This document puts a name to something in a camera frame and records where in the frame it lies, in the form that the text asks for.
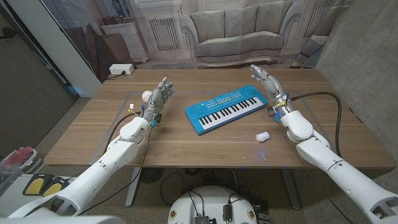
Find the couch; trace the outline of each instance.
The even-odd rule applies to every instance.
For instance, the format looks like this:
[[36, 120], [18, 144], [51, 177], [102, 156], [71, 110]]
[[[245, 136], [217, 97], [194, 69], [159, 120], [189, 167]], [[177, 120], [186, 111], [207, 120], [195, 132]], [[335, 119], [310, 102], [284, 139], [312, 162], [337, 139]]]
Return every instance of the couch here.
[[290, 28], [301, 17], [302, 1], [278, 1], [241, 9], [180, 16], [194, 66], [279, 61]]
[[131, 63], [137, 68], [121, 34], [98, 35], [91, 24], [87, 25], [86, 32], [82, 27], [64, 30], [101, 83], [109, 76], [109, 67], [114, 63]]

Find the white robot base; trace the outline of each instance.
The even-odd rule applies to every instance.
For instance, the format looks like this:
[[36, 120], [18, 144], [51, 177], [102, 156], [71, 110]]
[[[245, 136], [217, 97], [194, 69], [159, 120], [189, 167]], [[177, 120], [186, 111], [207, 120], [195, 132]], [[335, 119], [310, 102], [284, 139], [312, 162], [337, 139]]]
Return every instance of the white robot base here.
[[[194, 192], [202, 196], [204, 204], [202, 203], [202, 199]], [[185, 193], [174, 202], [170, 209], [168, 224], [196, 223], [195, 217], [197, 217], [197, 212], [193, 204], [195, 204], [198, 210], [199, 217], [202, 216], [202, 212], [204, 211], [204, 217], [208, 217], [210, 220], [215, 218], [217, 223], [225, 223], [223, 219], [223, 207], [228, 204], [228, 199], [232, 194], [234, 194], [230, 198], [230, 202], [232, 202], [232, 219], [227, 223], [257, 223], [256, 214], [252, 205], [233, 190], [220, 186], [202, 186], [193, 189], [193, 191], [189, 191], [189, 194]]]

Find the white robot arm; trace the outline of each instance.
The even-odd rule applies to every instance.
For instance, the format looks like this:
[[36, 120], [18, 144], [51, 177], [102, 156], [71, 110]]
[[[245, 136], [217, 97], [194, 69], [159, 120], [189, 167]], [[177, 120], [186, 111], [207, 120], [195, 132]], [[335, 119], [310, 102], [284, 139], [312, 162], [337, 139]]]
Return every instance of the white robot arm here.
[[141, 117], [123, 126], [120, 135], [107, 146], [106, 152], [70, 185], [58, 193], [34, 200], [12, 213], [8, 218], [36, 217], [38, 215], [77, 216], [87, 209], [94, 197], [120, 168], [135, 158], [138, 147], [144, 141], [142, 131], [154, 125], [154, 117], [160, 113], [173, 95], [173, 84], [164, 78], [153, 91]]
[[302, 114], [294, 110], [280, 83], [262, 68], [251, 65], [252, 77], [261, 82], [267, 96], [275, 103], [273, 109], [280, 116], [287, 136], [298, 153], [309, 163], [326, 172], [349, 196], [372, 223], [398, 223], [398, 195], [378, 186], [362, 172], [350, 165], [331, 149], [328, 141], [316, 132]]

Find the blue toy keyboard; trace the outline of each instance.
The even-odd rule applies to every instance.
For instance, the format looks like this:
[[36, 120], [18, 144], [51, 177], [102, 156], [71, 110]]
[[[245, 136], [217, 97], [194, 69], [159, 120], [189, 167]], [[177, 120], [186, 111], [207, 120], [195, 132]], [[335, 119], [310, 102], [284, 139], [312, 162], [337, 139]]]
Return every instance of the blue toy keyboard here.
[[214, 99], [203, 101], [185, 109], [198, 135], [252, 113], [267, 105], [268, 101], [252, 85], [238, 88]]

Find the power outlet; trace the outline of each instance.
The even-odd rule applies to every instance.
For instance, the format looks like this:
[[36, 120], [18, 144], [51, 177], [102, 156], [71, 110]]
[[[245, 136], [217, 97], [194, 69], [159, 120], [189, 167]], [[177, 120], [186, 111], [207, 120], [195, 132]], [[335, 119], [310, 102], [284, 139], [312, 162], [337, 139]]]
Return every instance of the power outlet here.
[[126, 72], [126, 75], [130, 75], [134, 71], [134, 66], [132, 64], [113, 64], [109, 71], [112, 75], [120, 75], [123, 71]]

